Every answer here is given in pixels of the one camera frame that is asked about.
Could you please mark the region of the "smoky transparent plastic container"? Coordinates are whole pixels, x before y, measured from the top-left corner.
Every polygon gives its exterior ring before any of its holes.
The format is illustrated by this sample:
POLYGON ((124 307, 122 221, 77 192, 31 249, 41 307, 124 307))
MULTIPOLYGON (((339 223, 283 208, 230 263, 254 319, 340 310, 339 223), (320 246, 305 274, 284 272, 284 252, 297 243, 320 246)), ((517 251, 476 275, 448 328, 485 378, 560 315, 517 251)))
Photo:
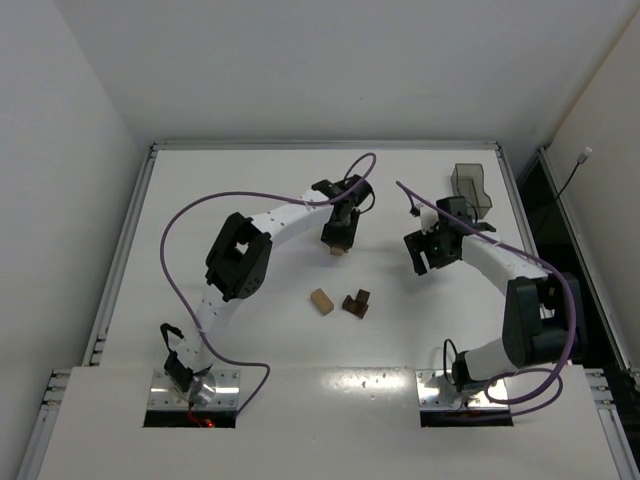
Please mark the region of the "smoky transparent plastic container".
POLYGON ((451 174, 453 193, 463 196, 471 212, 484 219, 493 207, 485 190, 485 172, 479 163, 456 163, 451 174))

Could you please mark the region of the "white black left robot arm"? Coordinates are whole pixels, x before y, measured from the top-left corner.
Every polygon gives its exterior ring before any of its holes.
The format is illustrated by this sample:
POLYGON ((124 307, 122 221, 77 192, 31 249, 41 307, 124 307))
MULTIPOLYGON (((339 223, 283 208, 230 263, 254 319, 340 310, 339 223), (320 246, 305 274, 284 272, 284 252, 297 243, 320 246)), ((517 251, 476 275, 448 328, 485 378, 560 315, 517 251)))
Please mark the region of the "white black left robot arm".
POLYGON ((180 342, 169 347, 164 370, 178 391, 189 394, 212 366, 214 358, 233 366, 242 361, 217 353, 213 332, 226 326, 241 302, 255 294, 266 278, 270 256, 285 242, 321 228, 320 241, 346 252, 354 244, 360 206, 374 199, 371 185, 352 175, 337 182, 322 180, 301 197, 253 216, 239 212, 225 220, 206 259, 206 287, 197 308, 187 311, 195 331, 186 334, 168 323, 161 325, 164 340, 170 333, 180 342))

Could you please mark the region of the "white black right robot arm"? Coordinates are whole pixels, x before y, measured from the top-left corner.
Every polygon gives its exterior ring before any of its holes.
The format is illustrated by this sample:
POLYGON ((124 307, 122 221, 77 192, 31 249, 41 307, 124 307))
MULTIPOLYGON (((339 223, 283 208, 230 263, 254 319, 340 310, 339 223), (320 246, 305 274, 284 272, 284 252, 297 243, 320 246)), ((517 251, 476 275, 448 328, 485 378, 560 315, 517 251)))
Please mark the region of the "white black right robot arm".
POLYGON ((404 238, 414 272, 425 275, 462 261, 505 299, 500 336, 456 353, 451 367, 456 390, 478 389, 526 367, 582 359, 588 340, 577 278, 502 243, 492 225, 469 213, 462 196, 445 197, 434 207, 436 221, 423 221, 404 238))

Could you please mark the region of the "dark wood notched block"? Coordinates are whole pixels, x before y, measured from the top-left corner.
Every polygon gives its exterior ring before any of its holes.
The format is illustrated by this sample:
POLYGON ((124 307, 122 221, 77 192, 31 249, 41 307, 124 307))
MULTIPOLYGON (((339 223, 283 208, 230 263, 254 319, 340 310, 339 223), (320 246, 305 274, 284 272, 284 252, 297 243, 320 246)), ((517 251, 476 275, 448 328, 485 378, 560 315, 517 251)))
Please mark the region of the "dark wood notched block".
POLYGON ((363 319, 369 308, 368 301, 370 298, 370 292, 360 289, 355 297, 347 295, 342 302, 342 309, 351 313, 352 315, 363 319))

